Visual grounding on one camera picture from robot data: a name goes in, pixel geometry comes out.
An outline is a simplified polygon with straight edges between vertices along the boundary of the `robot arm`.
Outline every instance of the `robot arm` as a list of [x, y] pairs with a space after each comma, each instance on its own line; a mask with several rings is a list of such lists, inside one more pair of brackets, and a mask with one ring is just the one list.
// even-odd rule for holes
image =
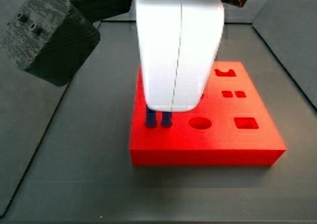
[[154, 110], [196, 108], [221, 42], [221, 0], [137, 0], [145, 99]]

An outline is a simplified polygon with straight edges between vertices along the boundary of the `rectangular hole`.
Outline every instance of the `rectangular hole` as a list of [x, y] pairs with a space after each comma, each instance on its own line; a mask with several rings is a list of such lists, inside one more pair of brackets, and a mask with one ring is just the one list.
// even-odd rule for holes
[[234, 123], [238, 129], [257, 130], [258, 123], [254, 118], [234, 118]]
[[244, 91], [236, 91], [236, 96], [237, 96], [238, 98], [245, 98], [245, 97], [246, 97], [246, 94], [245, 94]]
[[232, 98], [233, 97], [233, 92], [230, 91], [222, 91], [224, 97], [225, 98]]

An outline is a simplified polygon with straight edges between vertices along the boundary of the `gray table surface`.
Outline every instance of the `gray table surface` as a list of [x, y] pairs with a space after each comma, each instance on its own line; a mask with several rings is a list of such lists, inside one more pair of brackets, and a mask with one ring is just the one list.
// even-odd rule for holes
[[226, 25], [217, 60], [241, 61], [288, 153], [270, 168], [135, 168], [134, 23], [103, 23], [0, 223], [317, 220], [317, 117], [250, 25]]
[[[0, 42], [24, 0], [0, 0]], [[66, 87], [19, 70], [0, 46], [0, 217], [42, 142]]]

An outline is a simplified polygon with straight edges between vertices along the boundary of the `circular hole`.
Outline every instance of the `circular hole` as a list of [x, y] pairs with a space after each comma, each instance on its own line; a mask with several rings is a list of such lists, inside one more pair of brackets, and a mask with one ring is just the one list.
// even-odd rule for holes
[[204, 117], [192, 118], [189, 124], [197, 130], [206, 130], [212, 127], [210, 119]]
[[24, 15], [24, 13], [18, 14], [18, 20], [22, 22], [27, 22], [27, 16]]

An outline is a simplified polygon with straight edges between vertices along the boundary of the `red foam block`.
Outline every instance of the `red foam block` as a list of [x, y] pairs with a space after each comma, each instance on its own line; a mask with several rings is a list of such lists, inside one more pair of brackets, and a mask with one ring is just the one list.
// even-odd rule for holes
[[145, 127], [139, 73], [130, 139], [135, 166], [272, 166], [287, 146], [241, 62], [216, 62], [197, 108]]

